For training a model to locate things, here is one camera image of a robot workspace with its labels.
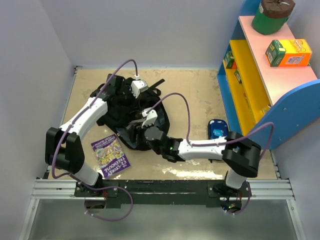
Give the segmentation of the black student backpack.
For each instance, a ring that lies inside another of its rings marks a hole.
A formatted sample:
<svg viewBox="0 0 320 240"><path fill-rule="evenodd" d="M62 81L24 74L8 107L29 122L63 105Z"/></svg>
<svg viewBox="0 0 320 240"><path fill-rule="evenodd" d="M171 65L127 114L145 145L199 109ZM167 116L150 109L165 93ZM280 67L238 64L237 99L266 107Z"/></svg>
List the black student backpack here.
<svg viewBox="0 0 320 240"><path fill-rule="evenodd" d="M106 100L107 113L100 117L96 123L98 126L107 126L131 150L148 151L151 148L146 143L144 136L145 129L142 128L142 111L153 107L159 100L161 90L158 86L165 82L162 78L148 90L142 92L134 102L119 102L117 92L122 84L131 85L134 79L124 78L115 75L108 82L107 87L99 95L99 98Z"/></svg>

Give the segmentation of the purple 52-storey treehouse book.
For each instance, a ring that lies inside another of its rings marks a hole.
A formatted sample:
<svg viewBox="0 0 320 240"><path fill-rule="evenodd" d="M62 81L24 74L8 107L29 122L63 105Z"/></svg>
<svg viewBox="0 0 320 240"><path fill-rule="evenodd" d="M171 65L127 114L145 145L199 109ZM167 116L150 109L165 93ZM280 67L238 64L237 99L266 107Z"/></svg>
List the purple 52-storey treehouse book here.
<svg viewBox="0 0 320 240"><path fill-rule="evenodd" d="M91 143L91 147L105 179L131 167L115 134Z"/></svg>

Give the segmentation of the blue pencil case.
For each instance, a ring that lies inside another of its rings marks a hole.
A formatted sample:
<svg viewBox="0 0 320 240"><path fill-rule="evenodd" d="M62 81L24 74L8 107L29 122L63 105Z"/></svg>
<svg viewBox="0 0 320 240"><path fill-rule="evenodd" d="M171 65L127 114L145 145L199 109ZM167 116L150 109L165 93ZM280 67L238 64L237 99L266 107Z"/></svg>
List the blue pencil case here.
<svg viewBox="0 0 320 240"><path fill-rule="evenodd" d="M208 122L208 139L214 140L226 137L229 133L227 123L222 119L212 119Z"/></svg>

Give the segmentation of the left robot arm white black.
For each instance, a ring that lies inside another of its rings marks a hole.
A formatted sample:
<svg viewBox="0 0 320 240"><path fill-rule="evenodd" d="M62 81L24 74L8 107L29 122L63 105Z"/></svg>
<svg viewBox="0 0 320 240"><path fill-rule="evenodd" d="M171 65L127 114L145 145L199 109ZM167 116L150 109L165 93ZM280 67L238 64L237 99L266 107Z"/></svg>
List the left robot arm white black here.
<svg viewBox="0 0 320 240"><path fill-rule="evenodd" d="M85 105L60 127L51 127L45 137L45 162L51 166L54 179L70 176L86 184L86 191L99 196L104 184L102 176L85 162L82 140L92 126L109 110L108 100L121 87L124 77L109 74L105 84L98 87Z"/></svg>

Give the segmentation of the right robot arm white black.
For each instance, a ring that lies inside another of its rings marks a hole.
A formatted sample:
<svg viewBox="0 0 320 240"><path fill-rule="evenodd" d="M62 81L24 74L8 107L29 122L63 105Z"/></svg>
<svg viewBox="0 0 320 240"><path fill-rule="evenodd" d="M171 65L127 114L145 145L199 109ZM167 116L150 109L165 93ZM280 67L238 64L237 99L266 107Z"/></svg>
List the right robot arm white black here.
<svg viewBox="0 0 320 240"><path fill-rule="evenodd" d="M258 175L261 146L231 131L225 137L210 140L187 140L169 137L158 127L150 127L144 132L150 148L169 162L185 162L194 159L219 160L230 170L225 176L223 192L235 196L248 178Z"/></svg>

